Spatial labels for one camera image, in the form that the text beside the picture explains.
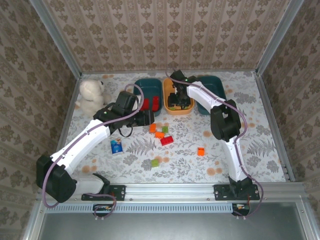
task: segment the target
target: orange bowl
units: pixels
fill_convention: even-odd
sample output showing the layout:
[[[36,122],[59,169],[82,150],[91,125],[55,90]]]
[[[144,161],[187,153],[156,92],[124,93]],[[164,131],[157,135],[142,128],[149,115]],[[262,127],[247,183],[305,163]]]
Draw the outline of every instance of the orange bowl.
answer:
[[[190,106],[187,109],[181,109],[180,106],[169,107],[168,106],[168,97],[171,93],[175,93],[175,88],[173,87],[173,82],[170,78],[166,78],[163,81],[163,100],[164,100],[164,108],[166,112],[170,115],[186,115],[191,113],[192,109],[195,106],[195,100],[190,98]]]

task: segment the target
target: red toy block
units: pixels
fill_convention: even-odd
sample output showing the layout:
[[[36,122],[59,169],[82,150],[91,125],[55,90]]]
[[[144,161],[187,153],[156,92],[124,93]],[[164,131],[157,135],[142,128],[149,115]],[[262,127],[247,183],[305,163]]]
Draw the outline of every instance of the red toy block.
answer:
[[[172,138],[172,136],[167,136],[165,138],[162,138],[160,142],[162,146],[164,146],[164,145],[172,144],[174,142],[174,139]]]
[[[149,109],[149,98],[145,98],[140,108],[140,111],[148,110]]]
[[[152,112],[156,112],[159,110],[159,97],[154,96],[152,100]]]

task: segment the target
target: white stuffed animal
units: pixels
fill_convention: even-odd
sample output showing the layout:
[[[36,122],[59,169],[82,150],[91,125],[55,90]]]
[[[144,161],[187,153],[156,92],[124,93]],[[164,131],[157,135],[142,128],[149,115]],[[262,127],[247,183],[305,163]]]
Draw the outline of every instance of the white stuffed animal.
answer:
[[[88,117],[93,117],[98,110],[111,101],[111,96],[105,93],[105,86],[102,81],[84,80],[80,83],[79,92],[82,98],[76,101],[75,104]]]

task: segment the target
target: green toy block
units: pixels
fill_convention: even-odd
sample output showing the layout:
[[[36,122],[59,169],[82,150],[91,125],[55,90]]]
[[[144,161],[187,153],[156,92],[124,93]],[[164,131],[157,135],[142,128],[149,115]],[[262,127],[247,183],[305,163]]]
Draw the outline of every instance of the green toy block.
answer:
[[[163,126],[163,127],[162,127],[162,132],[163,132],[164,134],[169,133],[168,126]]]
[[[153,168],[159,167],[158,159],[151,160],[151,167],[153,167]]]

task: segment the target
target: metal enclosure frame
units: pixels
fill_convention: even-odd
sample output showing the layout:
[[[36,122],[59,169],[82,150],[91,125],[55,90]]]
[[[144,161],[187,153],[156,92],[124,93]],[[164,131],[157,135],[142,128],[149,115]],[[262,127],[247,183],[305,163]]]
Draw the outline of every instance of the metal enclosure frame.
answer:
[[[319,228],[313,210],[308,202],[308,196],[304,190],[302,182],[294,182],[295,178],[291,169],[288,156],[286,154],[284,144],[282,142],[280,132],[271,109],[271,104],[263,84],[261,76],[255,75],[256,84],[261,96],[262,104],[270,125],[270,130],[274,138],[276,150],[279,154],[280,161],[284,174],[286,175],[287,182],[269,182],[263,183],[264,189],[264,203],[295,203],[299,212],[299,217],[303,230],[308,240],[320,239]],[[58,149],[62,148],[65,144],[66,137],[69,130],[70,121],[73,115],[75,102],[79,94],[79,83],[74,88],[71,103],[67,112],[65,125],[59,140]],[[213,192],[213,185],[222,183],[141,183],[134,184],[128,183],[126,185],[126,204],[135,204],[145,206],[147,204],[221,204],[221,203],[237,203],[237,201],[215,201]],[[54,203],[54,199],[48,197],[49,203]],[[36,240],[39,237],[40,230],[46,212],[46,208],[42,204],[41,192],[39,191],[35,205],[33,207],[28,226],[25,231],[24,240]],[[76,207],[84,202],[81,201],[81,196],[75,196],[66,202],[70,207]],[[87,204],[103,204],[110,203],[109,201],[89,201]]]
[[[55,23],[50,15],[50,12],[46,9],[46,6],[43,2],[38,0],[30,0],[33,7],[40,16],[45,27],[48,29],[50,35],[52,36],[55,44],[60,50],[61,54],[65,58],[67,64],[69,65],[72,73],[77,79],[75,85],[70,106],[67,112],[65,123],[63,125],[62,133],[60,140],[58,142],[57,148],[60,149],[64,146],[68,129],[73,115],[75,102],[79,93],[79,83],[81,77],[81,69],[78,63],[74,60],[68,45],[64,41],[63,37],[60,35]],[[278,152],[280,161],[282,163],[282,168],[285,174],[287,182],[274,182],[274,183],[263,183],[264,188],[264,203],[295,203],[296,208],[299,212],[299,218],[302,223],[306,238],[308,240],[320,239],[319,228],[314,216],[314,213],[311,209],[311,206],[308,202],[307,194],[304,190],[303,183],[294,182],[295,177],[291,169],[288,156],[286,154],[284,144],[282,142],[280,132],[273,114],[271,104],[261,78],[261,74],[264,69],[267,67],[272,55],[275,53],[278,45],[283,39],[288,27],[293,21],[295,15],[300,9],[303,0],[292,0],[287,10],[285,11],[277,29],[270,40],[263,56],[261,57],[258,66],[257,73],[255,75],[256,84],[260,92],[261,100],[264,106],[264,110],[270,125],[270,130],[276,145],[276,150]],[[139,204],[145,205],[148,203],[159,203],[159,204],[169,204],[169,203],[190,203],[190,204],[214,204],[214,203],[230,203],[231,201],[216,202],[213,185],[221,183],[192,183],[192,184],[126,184],[126,199],[125,202],[128,204]],[[74,199],[70,199],[66,203],[70,206],[76,206],[83,204],[80,196],[76,196]],[[46,208],[41,202],[41,195],[38,193],[36,196],[35,204],[24,234],[24,240],[36,240],[39,237],[39,233],[43,224],[43,220],[46,214]]]

